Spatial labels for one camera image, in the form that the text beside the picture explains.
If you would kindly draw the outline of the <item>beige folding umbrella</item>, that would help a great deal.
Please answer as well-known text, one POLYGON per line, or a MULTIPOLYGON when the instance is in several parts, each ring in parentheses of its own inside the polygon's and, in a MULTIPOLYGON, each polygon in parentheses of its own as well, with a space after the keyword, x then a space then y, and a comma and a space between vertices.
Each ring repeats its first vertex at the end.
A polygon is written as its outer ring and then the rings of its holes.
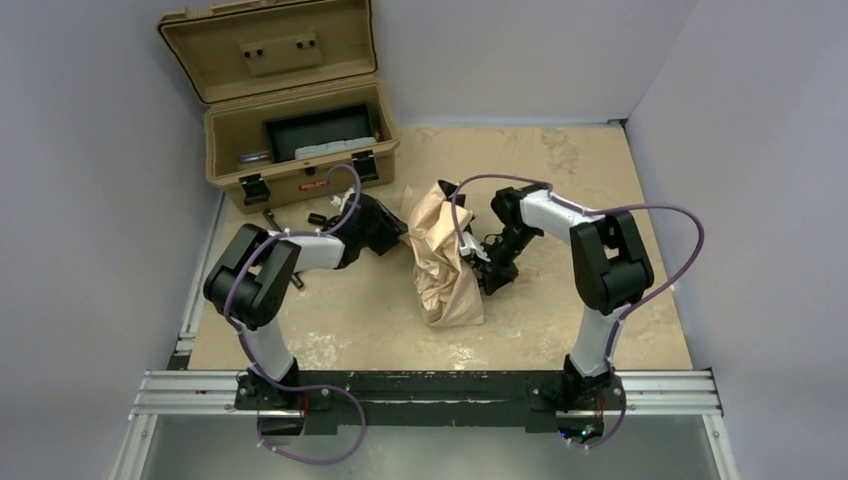
POLYGON ((434 183, 427 191, 404 189, 400 219, 407 225, 402 241, 413 253, 412 278, 424 323, 432 328, 483 324, 477 278, 460 255, 455 229, 468 226, 472 212, 453 206, 434 183))

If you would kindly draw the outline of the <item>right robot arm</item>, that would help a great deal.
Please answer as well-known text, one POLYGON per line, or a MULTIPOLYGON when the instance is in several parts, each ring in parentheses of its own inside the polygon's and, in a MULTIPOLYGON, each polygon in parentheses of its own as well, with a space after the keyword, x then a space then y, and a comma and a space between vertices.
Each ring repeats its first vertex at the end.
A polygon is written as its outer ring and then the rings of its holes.
POLYGON ((459 248, 484 294, 517 278, 516 260, 533 239, 549 234, 563 241, 584 310, 557 393, 573 402, 606 388, 623 315, 654 283, 634 217, 629 212, 589 214, 540 184, 501 189, 491 208, 503 224, 501 232, 491 242, 465 232, 459 248))

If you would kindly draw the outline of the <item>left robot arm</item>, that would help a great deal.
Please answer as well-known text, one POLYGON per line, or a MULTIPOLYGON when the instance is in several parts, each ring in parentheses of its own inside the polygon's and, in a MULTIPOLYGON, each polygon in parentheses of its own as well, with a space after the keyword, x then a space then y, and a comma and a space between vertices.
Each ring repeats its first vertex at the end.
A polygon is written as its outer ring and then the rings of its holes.
POLYGON ((256 391, 287 395, 308 389, 279 333, 277 315, 293 276, 307 270, 340 270, 369 249, 378 256, 398 246, 408 227, 381 201, 348 195, 333 217, 311 215, 312 230, 274 231, 247 223, 239 228, 207 275, 202 293, 234 328, 249 359, 256 391))

